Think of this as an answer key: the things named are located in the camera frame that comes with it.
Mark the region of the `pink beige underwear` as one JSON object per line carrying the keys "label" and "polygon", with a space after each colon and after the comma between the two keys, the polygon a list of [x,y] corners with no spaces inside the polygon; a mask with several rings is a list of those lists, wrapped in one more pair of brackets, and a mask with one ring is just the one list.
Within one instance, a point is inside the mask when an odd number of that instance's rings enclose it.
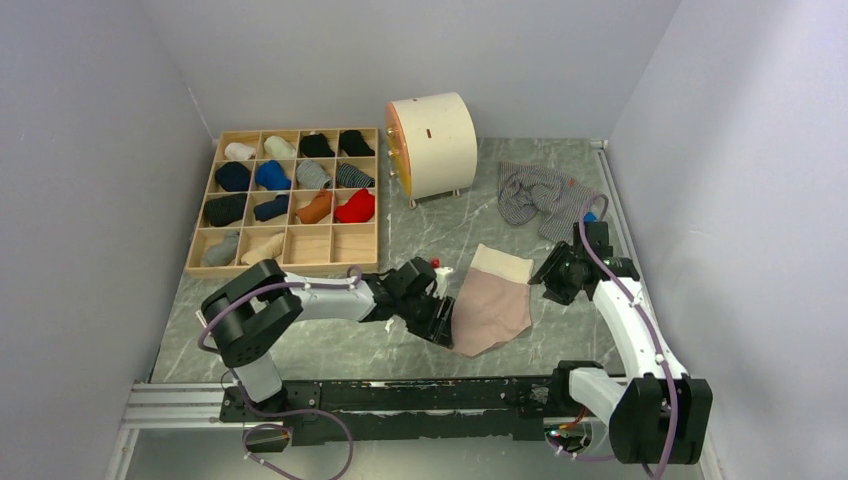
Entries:
{"label": "pink beige underwear", "polygon": [[452,351],[477,357],[532,326],[534,262],[480,244],[452,311]]}

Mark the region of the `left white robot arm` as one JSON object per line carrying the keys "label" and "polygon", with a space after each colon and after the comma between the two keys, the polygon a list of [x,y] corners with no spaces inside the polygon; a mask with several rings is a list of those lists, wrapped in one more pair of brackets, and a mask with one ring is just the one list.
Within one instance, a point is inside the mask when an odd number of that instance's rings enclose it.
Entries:
{"label": "left white robot arm", "polygon": [[304,277],[262,260],[202,302],[197,344],[233,373],[248,409],[272,420],[284,411],[286,393],[270,350],[292,324],[398,317],[411,334],[450,349],[455,300],[446,294],[446,282],[446,273],[420,257],[381,273],[351,266],[336,279]]}

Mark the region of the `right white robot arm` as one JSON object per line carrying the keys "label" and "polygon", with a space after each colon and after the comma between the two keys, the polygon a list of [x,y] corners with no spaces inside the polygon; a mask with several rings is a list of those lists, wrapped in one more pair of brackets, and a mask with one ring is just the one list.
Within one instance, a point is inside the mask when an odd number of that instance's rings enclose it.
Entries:
{"label": "right white robot arm", "polygon": [[709,383],[692,377],[672,353],[637,294],[634,262],[614,254],[608,225],[578,221],[573,239],[558,243],[529,282],[561,305],[585,293],[612,335],[624,376],[617,379],[598,363],[563,361],[552,375],[549,402],[561,414],[582,407],[599,419],[622,464],[698,463],[713,402]]}

